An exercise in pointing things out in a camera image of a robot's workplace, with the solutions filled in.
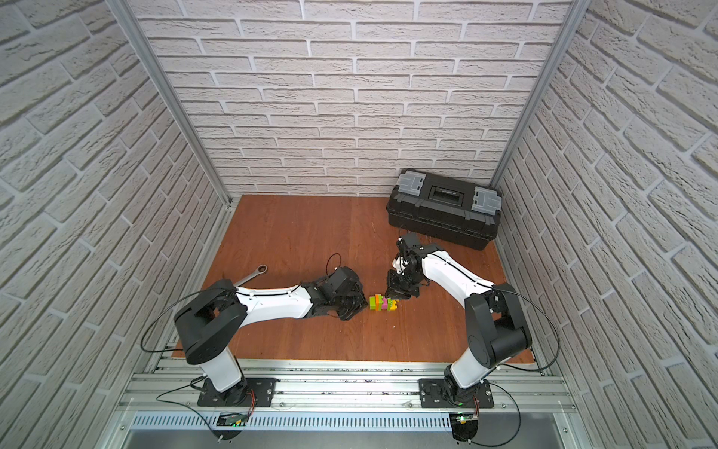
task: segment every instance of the wooden platform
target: wooden platform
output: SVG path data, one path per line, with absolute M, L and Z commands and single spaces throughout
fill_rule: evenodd
M 398 229 L 389 226 L 386 198 L 245 195 L 210 268 L 205 287 L 239 280 L 261 264 L 267 273 L 247 288 L 277 288 L 325 274 L 335 252 L 359 274 L 368 298 L 386 290 Z M 496 249 L 484 251 L 436 241 L 459 263 L 497 284 L 505 282 Z M 335 257 L 332 264 L 336 266 Z M 240 358 L 453 362 L 467 347 L 464 309 L 441 287 L 400 301 L 394 312 L 364 310 L 349 321 L 335 317 L 254 323 L 230 348 Z M 524 351 L 513 360 L 531 363 Z

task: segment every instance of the black toolbox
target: black toolbox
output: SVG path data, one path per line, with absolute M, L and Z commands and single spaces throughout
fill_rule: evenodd
M 401 172 L 386 205 L 390 225 L 474 249 L 496 238 L 500 209 L 494 190 L 414 169 Z

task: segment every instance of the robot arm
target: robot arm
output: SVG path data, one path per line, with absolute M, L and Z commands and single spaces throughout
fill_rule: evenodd
M 228 347 L 239 328 L 277 318 L 329 315 L 329 311 L 349 320 L 367 305 L 359 276 L 347 267 L 284 289 L 252 290 L 222 279 L 180 309 L 174 325 L 187 363 L 200 365 L 216 392 L 240 402 L 246 385 Z
M 518 296 L 509 284 L 495 285 L 478 277 L 436 244 L 422 245 L 415 233 L 396 243 L 399 253 L 387 274 L 386 297 L 419 296 L 425 279 L 441 285 L 465 309 L 469 348 L 444 373 L 449 393 L 468 395 L 496 366 L 531 346 L 531 332 Z M 494 321 L 492 313 L 500 313 Z

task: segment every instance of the wrench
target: wrench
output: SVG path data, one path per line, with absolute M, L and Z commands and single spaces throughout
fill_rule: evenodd
M 234 284 L 234 286 L 235 286 L 235 287 L 241 287 L 242 285 L 244 285 L 244 284 L 246 284 L 247 282 L 251 281 L 251 280 L 254 279 L 255 277 L 259 276 L 260 274 L 264 274 L 264 273 L 266 273 L 266 272 L 267 272 L 267 266 L 266 266 L 266 265 L 260 265 L 259 267 L 257 267 L 256 270 L 254 270 L 253 272 L 251 272 L 248 276 L 246 276 L 246 277 L 240 279 L 239 281 L 237 281 L 237 282 Z

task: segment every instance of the brick wallpaper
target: brick wallpaper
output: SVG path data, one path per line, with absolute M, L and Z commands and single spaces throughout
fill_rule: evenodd
M 0 104 L 0 446 L 92 448 L 220 203 L 103 2 L 0 6 Z
M 568 1 L 135 0 L 232 194 L 488 184 Z
M 717 444 L 717 5 L 594 0 L 501 185 L 595 447 Z

